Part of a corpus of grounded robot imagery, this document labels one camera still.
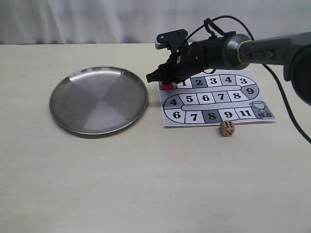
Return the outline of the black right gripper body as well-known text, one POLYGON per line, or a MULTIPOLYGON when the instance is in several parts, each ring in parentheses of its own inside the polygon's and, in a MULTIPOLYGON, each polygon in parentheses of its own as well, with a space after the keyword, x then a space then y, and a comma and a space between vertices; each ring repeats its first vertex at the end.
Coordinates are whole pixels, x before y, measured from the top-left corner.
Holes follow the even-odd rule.
POLYGON ((189 78, 206 69, 236 69, 237 50, 229 47, 236 36, 235 32, 229 32, 222 37, 193 42, 181 53, 176 63, 167 68, 169 76, 189 78))

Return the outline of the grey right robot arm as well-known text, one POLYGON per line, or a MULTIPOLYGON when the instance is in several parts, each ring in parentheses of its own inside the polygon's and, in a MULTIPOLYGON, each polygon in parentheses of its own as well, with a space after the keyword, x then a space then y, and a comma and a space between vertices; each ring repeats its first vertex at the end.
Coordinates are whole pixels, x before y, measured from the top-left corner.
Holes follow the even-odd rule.
POLYGON ((283 66, 283 77, 307 104, 311 102, 311 33, 251 40, 244 34, 196 41, 172 52, 147 81, 181 83, 206 69, 242 70, 249 64, 283 66))

